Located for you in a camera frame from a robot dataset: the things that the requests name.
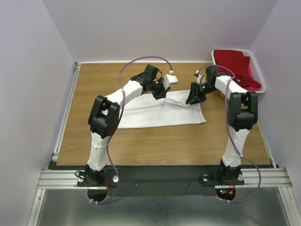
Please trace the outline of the white t shirt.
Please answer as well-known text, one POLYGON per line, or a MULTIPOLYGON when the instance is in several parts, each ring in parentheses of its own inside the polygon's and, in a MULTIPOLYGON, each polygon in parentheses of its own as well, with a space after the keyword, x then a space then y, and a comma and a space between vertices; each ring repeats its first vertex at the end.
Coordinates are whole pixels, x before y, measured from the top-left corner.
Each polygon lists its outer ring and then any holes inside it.
POLYGON ((119 129, 165 127, 206 123, 200 104, 187 105, 189 90, 168 92, 155 100, 144 94, 126 104, 119 129))

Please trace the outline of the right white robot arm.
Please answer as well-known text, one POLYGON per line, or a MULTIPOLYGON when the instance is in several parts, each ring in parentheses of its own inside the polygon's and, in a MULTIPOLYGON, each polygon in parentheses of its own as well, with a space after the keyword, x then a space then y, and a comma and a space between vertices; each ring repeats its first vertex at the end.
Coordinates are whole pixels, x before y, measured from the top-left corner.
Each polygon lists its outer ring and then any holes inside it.
POLYGON ((241 179, 241 161, 244 159, 243 148, 246 138, 258 121, 258 95, 247 91, 235 81, 235 74, 230 69, 222 73, 220 65, 204 67, 206 75, 200 70, 194 74, 196 81, 191 83, 186 104, 203 103, 206 95, 220 91, 225 96, 225 121, 228 141, 224 155, 216 172, 217 180, 226 184, 241 179))

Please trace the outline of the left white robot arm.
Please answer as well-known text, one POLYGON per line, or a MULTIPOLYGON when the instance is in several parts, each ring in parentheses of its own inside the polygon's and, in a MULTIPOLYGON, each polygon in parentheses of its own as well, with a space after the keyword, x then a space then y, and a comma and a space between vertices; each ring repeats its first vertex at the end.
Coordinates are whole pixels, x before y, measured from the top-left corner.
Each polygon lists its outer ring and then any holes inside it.
POLYGON ((88 118, 91 149, 85 166, 85 180, 95 186, 104 182, 105 174, 102 170, 106 166, 108 144, 118 128, 125 105, 146 92, 152 93, 156 100, 166 98, 170 85, 178 82, 173 69, 157 78, 159 72, 158 68, 147 65, 142 73, 133 76, 126 85, 120 82, 120 89, 114 93, 95 98, 88 118))

